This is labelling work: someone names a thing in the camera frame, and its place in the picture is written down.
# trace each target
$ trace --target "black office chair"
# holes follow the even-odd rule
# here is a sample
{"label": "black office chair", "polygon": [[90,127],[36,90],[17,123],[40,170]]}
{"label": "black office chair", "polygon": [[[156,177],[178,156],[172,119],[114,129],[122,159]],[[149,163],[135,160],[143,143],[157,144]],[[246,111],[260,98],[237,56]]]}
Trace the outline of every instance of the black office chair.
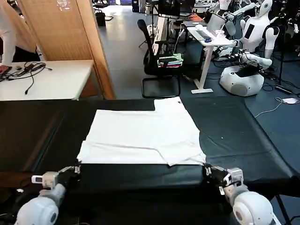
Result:
{"label": "black office chair", "polygon": [[[171,54],[159,54],[160,50],[163,45],[167,44],[166,41],[156,41],[155,43],[158,44],[158,52],[154,55],[152,50],[152,40],[147,30],[147,25],[144,20],[138,20],[137,26],[139,29],[144,33],[146,38],[146,42],[148,45],[148,50],[144,56],[144,71],[148,75],[155,75],[157,77],[153,78],[144,78],[142,80],[142,96],[144,98],[171,98],[180,95],[180,75],[182,75],[183,69],[181,67],[177,68],[169,68],[169,67],[158,67],[158,59],[159,57],[165,56],[172,56]],[[146,96],[144,93],[144,84],[147,81],[159,81],[159,80],[170,80],[172,81],[173,78],[176,78],[178,84],[178,93],[175,95],[168,95],[168,96]]]}

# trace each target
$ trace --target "white table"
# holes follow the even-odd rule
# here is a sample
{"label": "white table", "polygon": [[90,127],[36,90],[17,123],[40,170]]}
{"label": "white table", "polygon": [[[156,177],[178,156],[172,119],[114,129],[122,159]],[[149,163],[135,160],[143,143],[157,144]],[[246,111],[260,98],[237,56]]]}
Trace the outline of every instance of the white table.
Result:
{"label": "white table", "polygon": [[201,93],[212,93],[213,90],[211,88],[209,89],[204,89],[204,83],[206,79],[206,75],[208,72],[208,69],[210,67],[210,60],[211,60],[211,55],[213,48],[215,46],[221,46],[221,45],[230,45],[233,43],[232,40],[228,40],[225,37],[221,38],[212,38],[211,42],[206,43],[204,41],[204,38],[197,32],[196,27],[188,27],[187,30],[191,33],[191,35],[199,41],[204,47],[207,48],[206,54],[205,54],[205,61],[204,61],[204,66],[202,69],[202,74],[200,80],[195,79],[194,83],[197,86],[198,89],[192,90],[192,94],[201,94]]}
{"label": "white table", "polygon": [[[78,99],[93,67],[93,60],[44,61],[47,68],[32,78],[0,82],[0,101]],[[24,62],[13,63],[10,74],[16,66],[24,67]]]}

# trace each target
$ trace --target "gray floor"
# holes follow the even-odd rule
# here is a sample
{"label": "gray floor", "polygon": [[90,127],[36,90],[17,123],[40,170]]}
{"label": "gray floor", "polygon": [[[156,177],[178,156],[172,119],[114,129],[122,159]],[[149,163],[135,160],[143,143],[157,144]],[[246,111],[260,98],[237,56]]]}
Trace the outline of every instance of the gray floor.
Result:
{"label": "gray floor", "polygon": [[[101,27],[101,38],[109,65],[111,79],[118,99],[142,98],[141,80],[149,77],[143,71],[143,57],[147,46],[141,49],[139,44],[144,41],[142,32],[138,29],[136,22],[144,19],[147,24],[151,23],[151,16],[132,13],[131,7],[109,6],[104,9],[107,14],[112,14],[114,18],[106,22],[106,27]],[[185,52],[185,58],[197,62],[199,60],[201,45],[197,42],[189,43]],[[209,72],[217,72],[212,64]],[[209,75],[209,78],[218,78],[218,75]],[[283,78],[300,86],[300,62],[285,63]],[[182,79],[182,97],[203,97],[203,96],[228,96],[218,84],[218,80],[207,80],[205,87],[212,88],[214,93],[192,95],[191,90],[195,85]],[[278,102],[274,97],[288,98],[278,91],[265,92],[261,90],[258,95],[245,98],[245,103],[253,115],[266,110],[273,109]],[[260,125],[274,142],[285,160],[295,169],[300,171],[300,104],[281,105],[276,111],[263,114],[257,118]],[[283,196],[284,204],[290,217],[300,215],[300,199]],[[284,224],[284,219],[279,210],[276,200],[272,200],[274,212],[279,220]],[[300,224],[300,219],[295,219],[293,224]]]}

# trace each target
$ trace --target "person's arm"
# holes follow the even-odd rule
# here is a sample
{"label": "person's arm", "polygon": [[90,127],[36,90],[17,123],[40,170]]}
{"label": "person's arm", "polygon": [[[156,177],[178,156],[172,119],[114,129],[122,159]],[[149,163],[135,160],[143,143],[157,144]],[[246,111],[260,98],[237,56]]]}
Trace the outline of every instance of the person's arm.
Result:
{"label": "person's arm", "polygon": [[16,36],[9,17],[0,6],[0,36],[3,40],[3,55],[0,73],[3,73],[13,61],[15,55]]}

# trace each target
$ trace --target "wall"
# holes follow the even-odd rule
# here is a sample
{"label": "wall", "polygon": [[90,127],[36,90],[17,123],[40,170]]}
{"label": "wall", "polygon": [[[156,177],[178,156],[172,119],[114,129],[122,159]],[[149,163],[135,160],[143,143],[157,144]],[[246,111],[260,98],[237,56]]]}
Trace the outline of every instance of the wall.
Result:
{"label": "wall", "polygon": [[[98,85],[115,99],[105,54],[89,0],[17,0],[47,60],[94,60]],[[83,95],[95,94],[89,79]]]}

